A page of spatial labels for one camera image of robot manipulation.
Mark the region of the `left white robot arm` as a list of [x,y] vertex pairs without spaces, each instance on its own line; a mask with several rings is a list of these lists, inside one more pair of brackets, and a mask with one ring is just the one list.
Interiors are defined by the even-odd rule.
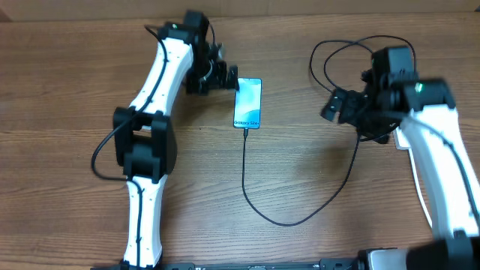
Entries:
[[162,193],[176,164],[172,112],[177,94],[207,95],[213,89],[238,90],[238,68],[222,59],[223,46],[208,42],[207,16],[189,10],[181,23],[153,31],[157,52],[139,94],[113,114],[116,160],[130,198],[127,247],[120,269],[160,265]]

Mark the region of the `Galaxy S24 smartphone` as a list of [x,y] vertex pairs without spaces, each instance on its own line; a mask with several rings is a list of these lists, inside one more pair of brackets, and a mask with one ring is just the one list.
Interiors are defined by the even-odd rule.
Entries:
[[263,83],[260,78],[238,78],[233,127],[259,129]]

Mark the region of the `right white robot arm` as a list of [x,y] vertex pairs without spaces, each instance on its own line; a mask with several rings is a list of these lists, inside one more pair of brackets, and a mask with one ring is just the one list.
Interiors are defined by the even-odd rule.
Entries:
[[359,253],[356,269],[478,269],[479,181],[464,146],[455,99],[442,78],[420,79],[409,46],[371,55],[364,91],[333,90],[321,116],[367,139],[399,129],[430,203],[433,241]]

